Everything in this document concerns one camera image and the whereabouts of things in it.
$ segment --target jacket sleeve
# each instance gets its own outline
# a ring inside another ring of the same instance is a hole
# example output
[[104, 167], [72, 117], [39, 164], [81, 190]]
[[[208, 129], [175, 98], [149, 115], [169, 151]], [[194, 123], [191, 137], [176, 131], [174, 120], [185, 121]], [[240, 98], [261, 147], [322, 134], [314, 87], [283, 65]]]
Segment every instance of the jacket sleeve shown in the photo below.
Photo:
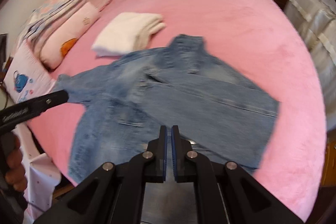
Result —
[[112, 74], [110, 65], [99, 66], [84, 71], [75, 76], [58, 76], [53, 92], [65, 90], [68, 93], [68, 103], [83, 103], [89, 106], [90, 102], [101, 93]]

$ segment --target finger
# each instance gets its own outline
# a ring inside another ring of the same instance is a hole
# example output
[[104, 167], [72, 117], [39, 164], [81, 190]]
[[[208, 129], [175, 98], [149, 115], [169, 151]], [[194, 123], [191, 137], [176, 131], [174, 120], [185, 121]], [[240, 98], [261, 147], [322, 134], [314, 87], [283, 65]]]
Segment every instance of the finger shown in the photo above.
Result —
[[15, 148], [19, 149], [20, 148], [20, 139], [18, 136], [15, 135]]
[[27, 189], [27, 185], [28, 185], [27, 179], [26, 179], [26, 177], [24, 177], [23, 180], [14, 184], [13, 188], [14, 188], [14, 190], [16, 190], [18, 192], [23, 192], [24, 190]]
[[23, 165], [20, 165], [15, 169], [9, 170], [6, 173], [5, 179], [8, 184], [13, 185], [23, 180], [24, 177], [25, 177], [25, 168], [23, 167]]
[[12, 151], [7, 157], [7, 164], [11, 169], [19, 167], [21, 165], [21, 162], [22, 162], [22, 153], [19, 149]]

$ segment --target white towel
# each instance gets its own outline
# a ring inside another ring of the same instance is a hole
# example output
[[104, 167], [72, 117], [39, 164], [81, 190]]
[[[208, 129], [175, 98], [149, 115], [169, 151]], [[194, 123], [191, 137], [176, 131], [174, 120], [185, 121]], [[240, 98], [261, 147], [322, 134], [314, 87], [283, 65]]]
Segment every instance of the white towel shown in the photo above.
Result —
[[121, 13], [98, 35], [91, 49], [98, 56], [124, 55], [146, 48], [150, 36], [166, 25], [162, 15]]

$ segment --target pink cloth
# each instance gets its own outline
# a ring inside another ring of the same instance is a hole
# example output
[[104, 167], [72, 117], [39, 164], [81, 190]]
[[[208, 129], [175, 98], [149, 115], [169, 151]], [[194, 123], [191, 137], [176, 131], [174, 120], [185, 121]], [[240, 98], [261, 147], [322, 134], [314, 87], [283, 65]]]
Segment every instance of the pink cloth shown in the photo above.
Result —
[[[113, 0], [52, 73], [75, 75], [115, 58], [90, 47], [121, 12], [162, 14], [167, 27], [150, 47], [180, 34], [203, 36], [209, 53], [224, 60], [281, 102], [273, 135], [254, 177], [306, 220], [317, 195], [326, 143], [323, 97], [310, 55], [272, 0]], [[64, 104], [29, 125], [63, 174], [84, 107]]]

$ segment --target power cord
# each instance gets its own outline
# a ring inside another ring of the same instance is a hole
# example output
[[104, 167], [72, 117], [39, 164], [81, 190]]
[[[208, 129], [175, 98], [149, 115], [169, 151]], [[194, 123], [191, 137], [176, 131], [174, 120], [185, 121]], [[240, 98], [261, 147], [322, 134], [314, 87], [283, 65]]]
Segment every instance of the power cord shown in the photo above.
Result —
[[5, 86], [5, 83], [4, 83], [4, 82], [0, 82], [0, 87], [1, 87], [1, 89], [3, 90], [3, 92], [6, 94], [6, 102], [5, 102], [5, 106], [1, 109], [1, 110], [4, 110], [4, 109], [7, 107], [7, 105], [8, 105], [9, 94], [8, 94], [8, 92], [7, 92], [7, 90], [6, 90], [6, 86]]

